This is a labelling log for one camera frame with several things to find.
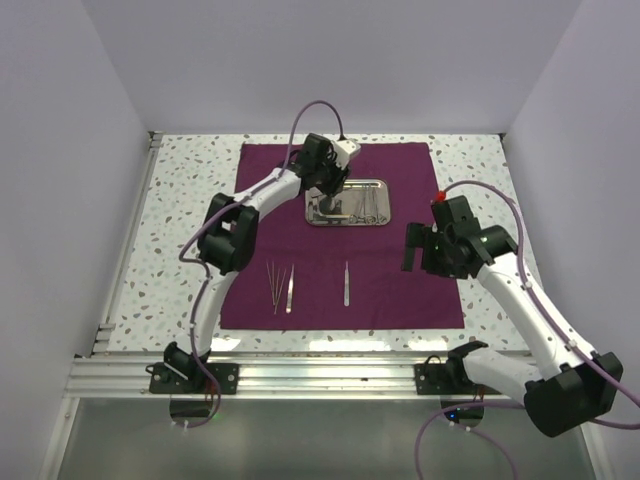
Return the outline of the steel forceps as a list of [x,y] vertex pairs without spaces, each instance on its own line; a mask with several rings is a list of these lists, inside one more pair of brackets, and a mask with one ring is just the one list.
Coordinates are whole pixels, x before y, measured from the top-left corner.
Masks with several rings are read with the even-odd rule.
[[367,213],[366,213],[366,205],[367,199],[369,196],[369,187],[364,186],[357,190],[359,194],[359,199],[356,202],[356,206],[354,209],[354,213],[350,216],[349,222],[351,224],[366,224],[367,223]]

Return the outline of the steel scissors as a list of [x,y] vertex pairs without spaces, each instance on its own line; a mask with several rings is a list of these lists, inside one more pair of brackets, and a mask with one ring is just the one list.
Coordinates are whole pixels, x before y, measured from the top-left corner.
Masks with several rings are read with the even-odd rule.
[[365,188],[363,212],[367,225],[384,225],[387,221],[385,190],[381,183],[370,183]]

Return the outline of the purple surgical cloth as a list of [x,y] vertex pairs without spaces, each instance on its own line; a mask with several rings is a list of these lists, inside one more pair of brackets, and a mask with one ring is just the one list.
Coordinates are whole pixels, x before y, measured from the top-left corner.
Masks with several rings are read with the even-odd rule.
[[232,330],[416,330],[463,327],[455,280],[404,272],[406,227],[430,224],[438,185],[425,143],[365,144],[353,179],[381,179],[384,226],[312,226],[298,197],[263,217],[250,264],[233,282],[220,325]]

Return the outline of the thin steel tweezers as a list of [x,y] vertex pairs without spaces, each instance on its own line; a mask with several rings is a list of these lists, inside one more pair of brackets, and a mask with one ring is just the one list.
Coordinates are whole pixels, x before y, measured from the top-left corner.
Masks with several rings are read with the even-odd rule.
[[274,296],[274,313],[278,312],[279,304],[284,291],[284,283],[286,280],[286,269],[279,269],[276,273],[275,296]]
[[267,270],[268,281],[269,281],[269,286],[270,286],[270,295],[271,295],[272,305],[275,305],[275,303],[276,303],[276,273],[275,273],[274,263],[270,262],[270,261],[267,261],[266,262],[266,270]]

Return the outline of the wide steel tweezers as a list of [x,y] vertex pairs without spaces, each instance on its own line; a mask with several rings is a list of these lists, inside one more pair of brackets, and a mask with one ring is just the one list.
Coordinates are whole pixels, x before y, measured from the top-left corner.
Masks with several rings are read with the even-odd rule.
[[288,286],[287,286],[287,297],[285,304],[285,313],[290,314],[292,312],[292,304],[293,304],[293,292],[294,292],[294,276],[295,276],[295,264],[292,264]]

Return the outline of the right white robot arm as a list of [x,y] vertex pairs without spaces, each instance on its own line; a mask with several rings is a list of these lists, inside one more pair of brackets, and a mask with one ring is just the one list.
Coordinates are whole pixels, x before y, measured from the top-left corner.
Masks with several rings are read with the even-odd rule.
[[482,227],[464,196],[431,206],[434,224],[406,228],[402,270],[422,252],[423,271],[456,280],[475,279],[499,303],[525,341],[534,362],[505,356],[485,342],[450,350],[445,361],[414,367],[416,390],[470,393],[485,386],[524,407],[536,428],[556,437],[608,413],[623,366],[600,354],[554,307],[527,267],[518,246],[499,225]]

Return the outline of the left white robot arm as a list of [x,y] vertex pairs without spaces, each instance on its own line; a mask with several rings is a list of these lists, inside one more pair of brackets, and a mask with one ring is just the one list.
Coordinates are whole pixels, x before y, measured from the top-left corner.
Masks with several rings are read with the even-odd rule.
[[232,195],[215,195],[203,225],[179,253],[181,262],[205,271],[192,303],[186,338],[169,344],[164,352],[164,364],[185,392],[217,382],[205,366],[213,329],[231,285],[254,256],[260,222],[308,190],[328,196],[340,193],[351,172],[350,163],[361,151],[352,139],[330,140],[317,134],[308,135],[296,152],[287,147],[284,162],[265,178]]

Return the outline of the steel instrument tray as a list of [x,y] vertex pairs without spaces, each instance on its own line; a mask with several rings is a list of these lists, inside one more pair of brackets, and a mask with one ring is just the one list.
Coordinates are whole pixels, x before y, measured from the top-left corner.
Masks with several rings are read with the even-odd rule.
[[389,187],[381,179],[346,180],[334,196],[317,188],[305,193],[305,220],[312,226],[384,226],[391,218]]

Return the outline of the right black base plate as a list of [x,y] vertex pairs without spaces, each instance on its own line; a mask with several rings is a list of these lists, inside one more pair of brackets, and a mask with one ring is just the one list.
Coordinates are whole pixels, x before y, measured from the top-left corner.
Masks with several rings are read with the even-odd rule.
[[497,390],[472,382],[466,375],[462,361],[442,360],[436,355],[413,366],[414,385],[418,395],[499,395]]

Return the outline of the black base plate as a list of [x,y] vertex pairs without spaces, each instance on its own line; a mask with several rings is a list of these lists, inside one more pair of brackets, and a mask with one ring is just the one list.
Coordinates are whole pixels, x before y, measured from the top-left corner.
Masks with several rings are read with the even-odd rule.
[[151,376],[149,392],[167,395],[195,395],[211,393],[215,388],[221,395],[235,395],[240,378],[240,366],[235,363],[207,363],[207,370],[218,381],[218,387],[199,368],[192,378],[171,370],[164,363],[147,365],[145,371]]
[[499,395],[497,390],[472,382],[466,375],[462,361],[442,360],[436,355],[413,366],[414,385],[418,395]]

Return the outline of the aluminium mounting rail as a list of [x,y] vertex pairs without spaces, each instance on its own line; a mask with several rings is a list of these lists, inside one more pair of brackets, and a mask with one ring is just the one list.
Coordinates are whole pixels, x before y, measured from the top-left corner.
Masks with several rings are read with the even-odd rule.
[[[405,400],[416,396],[413,367],[429,352],[224,352],[212,363],[239,366],[237,393],[230,400],[331,399]],[[65,398],[147,399],[160,360],[151,355],[105,354],[76,359],[63,390]]]

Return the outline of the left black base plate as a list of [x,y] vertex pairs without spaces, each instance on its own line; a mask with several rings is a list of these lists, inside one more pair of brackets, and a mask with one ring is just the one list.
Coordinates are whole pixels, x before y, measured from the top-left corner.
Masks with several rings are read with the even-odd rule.
[[145,371],[151,376],[149,392],[167,395],[195,395],[211,393],[215,388],[221,395],[235,395],[240,378],[240,366],[235,363],[207,363],[207,370],[218,381],[218,387],[199,368],[192,378],[171,370],[164,363],[147,365]]

